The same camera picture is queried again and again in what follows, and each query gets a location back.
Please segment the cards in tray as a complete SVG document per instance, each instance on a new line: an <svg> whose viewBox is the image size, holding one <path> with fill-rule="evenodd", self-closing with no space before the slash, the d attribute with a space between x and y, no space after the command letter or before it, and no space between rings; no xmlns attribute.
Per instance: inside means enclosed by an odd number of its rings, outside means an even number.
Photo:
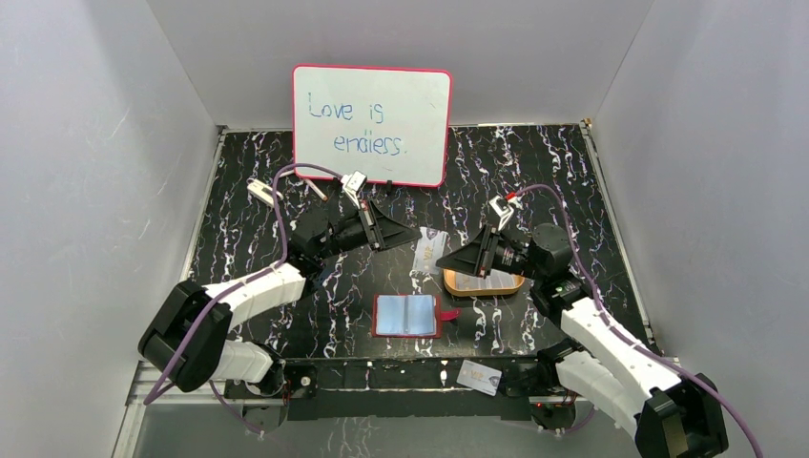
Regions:
<svg viewBox="0 0 809 458"><path fill-rule="evenodd" d="M496 290L497 293L503 291L504 294L509 294L511 291L518 290L524 283L524 278L518 275L508 274L505 272L492 270L491 273L484 277L471 277L468 285L473 290Z"/></svg>

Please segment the white marker pen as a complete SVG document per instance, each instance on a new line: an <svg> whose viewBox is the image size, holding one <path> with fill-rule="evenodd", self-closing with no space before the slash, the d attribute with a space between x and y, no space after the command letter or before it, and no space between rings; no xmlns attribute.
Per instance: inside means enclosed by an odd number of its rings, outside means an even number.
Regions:
<svg viewBox="0 0 809 458"><path fill-rule="evenodd" d="M320 200L328 201L328 195L313 180L305 178L303 181Z"/></svg>

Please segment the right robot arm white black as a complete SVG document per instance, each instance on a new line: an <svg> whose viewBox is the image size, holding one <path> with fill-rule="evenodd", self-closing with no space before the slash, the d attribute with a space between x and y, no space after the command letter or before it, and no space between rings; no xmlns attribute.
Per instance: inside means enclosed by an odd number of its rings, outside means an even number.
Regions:
<svg viewBox="0 0 809 458"><path fill-rule="evenodd" d="M492 271L532 282L539 313L566 336L538 354L537 381L550 395L584 396L632 438L643 457L716 457L729 447L724 416L702 374L689 379L596 303L593 287L570 264L567 231L544 223L528 239L487 225L439 267L475 277Z"/></svg>

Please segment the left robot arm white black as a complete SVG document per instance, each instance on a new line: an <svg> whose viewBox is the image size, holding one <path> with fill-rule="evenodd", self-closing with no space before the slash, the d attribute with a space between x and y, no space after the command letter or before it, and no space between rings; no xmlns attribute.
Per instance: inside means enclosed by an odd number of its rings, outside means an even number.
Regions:
<svg viewBox="0 0 809 458"><path fill-rule="evenodd" d="M420 236L372 200L340 216L311 208L284 236L286 254L267 268L215 284L179 282L137 345L140 356L161 371L152 395L171 386L190 392L216 380L240 380L262 397L277 395L285 382L281 356L261 343L229 339L231 330L311 295L331 258L365 246L386 251Z"/></svg>

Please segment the tan oval card tray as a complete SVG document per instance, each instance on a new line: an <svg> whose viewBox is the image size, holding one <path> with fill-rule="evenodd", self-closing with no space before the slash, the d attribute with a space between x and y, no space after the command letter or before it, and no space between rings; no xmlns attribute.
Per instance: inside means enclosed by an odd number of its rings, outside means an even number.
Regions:
<svg viewBox="0 0 809 458"><path fill-rule="evenodd" d="M486 277L474 277L444 269L443 280L446 291L455 297L509 296L517 293L525 278L492 270Z"/></svg>

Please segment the white board with red frame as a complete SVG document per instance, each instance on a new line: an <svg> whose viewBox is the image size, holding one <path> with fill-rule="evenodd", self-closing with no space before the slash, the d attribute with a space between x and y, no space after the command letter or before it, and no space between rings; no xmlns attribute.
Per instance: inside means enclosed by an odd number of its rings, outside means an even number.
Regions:
<svg viewBox="0 0 809 458"><path fill-rule="evenodd" d="M446 179L453 78L445 70L300 64L292 71L293 159L302 177L360 171L371 183Z"/></svg>

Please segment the white VIP credit card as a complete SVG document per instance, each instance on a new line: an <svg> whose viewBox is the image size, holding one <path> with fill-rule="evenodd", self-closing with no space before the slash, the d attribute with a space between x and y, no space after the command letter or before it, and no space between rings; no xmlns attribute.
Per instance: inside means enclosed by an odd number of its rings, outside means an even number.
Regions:
<svg viewBox="0 0 809 458"><path fill-rule="evenodd" d="M412 270L430 275L438 275L441 269L437 260L444 255L447 241L447 232L428 228L420 228L421 237L417 240L414 249Z"/></svg>

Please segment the white board eraser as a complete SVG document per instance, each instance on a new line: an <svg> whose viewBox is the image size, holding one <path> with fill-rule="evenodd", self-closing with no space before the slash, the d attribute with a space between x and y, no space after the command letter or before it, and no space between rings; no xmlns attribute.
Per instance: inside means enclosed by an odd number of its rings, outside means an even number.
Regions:
<svg viewBox="0 0 809 458"><path fill-rule="evenodd" d="M274 208L276 203L283 201L283 195L280 192L273 190L269 184L258 179L249 178L247 180L247 191L252 197L270 208Z"/></svg>

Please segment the red leather card holder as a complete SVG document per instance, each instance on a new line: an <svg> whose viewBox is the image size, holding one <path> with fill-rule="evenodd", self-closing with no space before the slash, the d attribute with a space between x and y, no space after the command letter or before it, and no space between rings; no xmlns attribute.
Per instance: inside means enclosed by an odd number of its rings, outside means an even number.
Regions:
<svg viewBox="0 0 809 458"><path fill-rule="evenodd" d="M377 295L371 334L375 338L437 339L443 324L460 317L458 307L443 309L433 295Z"/></svg>

